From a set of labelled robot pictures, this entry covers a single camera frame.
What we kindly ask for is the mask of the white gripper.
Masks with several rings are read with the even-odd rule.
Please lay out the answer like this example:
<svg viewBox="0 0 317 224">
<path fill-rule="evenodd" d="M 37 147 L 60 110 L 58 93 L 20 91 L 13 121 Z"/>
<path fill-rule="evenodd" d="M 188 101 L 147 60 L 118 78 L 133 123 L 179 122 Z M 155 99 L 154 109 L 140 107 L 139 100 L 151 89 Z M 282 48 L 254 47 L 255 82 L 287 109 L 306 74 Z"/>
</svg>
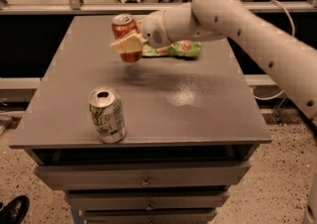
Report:
<svg viewBox="0 0 317 224">
<path fill-rule="evenodd" d="M 141 52 L 146 42 L 153 48 L 162 48 L 171 44 L 164 25 L 164 11 L 155 11 L 143 20 L 137 20 L 138 32 L 132 32 L 110 44 L 115 53 L 128 54 Z"/>
</svg>

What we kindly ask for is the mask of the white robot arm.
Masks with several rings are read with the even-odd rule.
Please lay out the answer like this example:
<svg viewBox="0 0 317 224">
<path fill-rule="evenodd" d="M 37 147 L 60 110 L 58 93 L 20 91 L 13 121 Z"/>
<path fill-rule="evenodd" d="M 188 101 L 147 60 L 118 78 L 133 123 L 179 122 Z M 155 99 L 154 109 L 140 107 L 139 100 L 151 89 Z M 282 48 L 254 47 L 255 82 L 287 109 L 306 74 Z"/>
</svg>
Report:
<svg viewBox="0 0 317 224">
<path fill-rule="evenodd" d="M 240 0 L 192 0 L 152 12 L 137 28 L 111 43 L 115 53 L 145 44 L 232 39 L 311 121 L 317 120 L 317 50 L 259 18 Z"/>
</svg>

